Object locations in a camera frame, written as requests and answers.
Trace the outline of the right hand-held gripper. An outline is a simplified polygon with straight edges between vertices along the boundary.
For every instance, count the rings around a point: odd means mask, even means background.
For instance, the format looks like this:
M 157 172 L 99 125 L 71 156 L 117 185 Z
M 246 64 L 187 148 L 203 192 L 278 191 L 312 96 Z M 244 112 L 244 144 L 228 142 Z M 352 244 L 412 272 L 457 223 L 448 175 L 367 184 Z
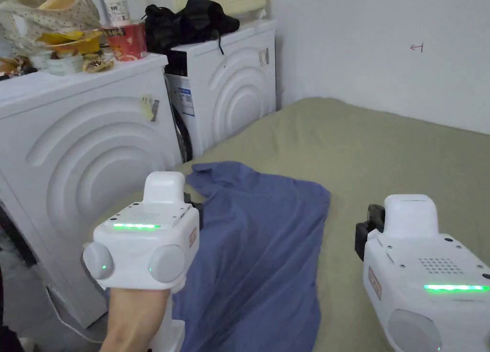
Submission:
M 490 269 L 438 228 L 422 194 L 388 196 L 356 225 L 363 284 L 396 352 L 487 352 Z

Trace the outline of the person's left hand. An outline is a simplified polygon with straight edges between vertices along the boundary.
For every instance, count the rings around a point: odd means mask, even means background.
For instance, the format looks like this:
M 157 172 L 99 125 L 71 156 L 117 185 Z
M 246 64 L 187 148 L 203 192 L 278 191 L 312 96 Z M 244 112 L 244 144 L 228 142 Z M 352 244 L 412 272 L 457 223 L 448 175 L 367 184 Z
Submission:
M 169 290 L 112 288 L 110 316 L 117 319 L 151 319 L 161 322 L 169 296 Z

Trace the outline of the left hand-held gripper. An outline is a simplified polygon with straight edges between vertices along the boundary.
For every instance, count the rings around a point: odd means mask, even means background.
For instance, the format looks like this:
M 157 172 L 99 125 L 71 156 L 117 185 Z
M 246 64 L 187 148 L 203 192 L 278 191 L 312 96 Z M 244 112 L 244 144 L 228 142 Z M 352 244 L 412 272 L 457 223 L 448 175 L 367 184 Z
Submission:
M 202 210 L 184 185 L 181 172 L 150 173 L 142 200 L 100 223 L 83 251 L 85 266 L 102 289 L 170 292 L 147 347 L 153 352 L 179 352 L 188 336 L 188 323 L 173 312 L 173 295 L 184 289 L 200 248 Z

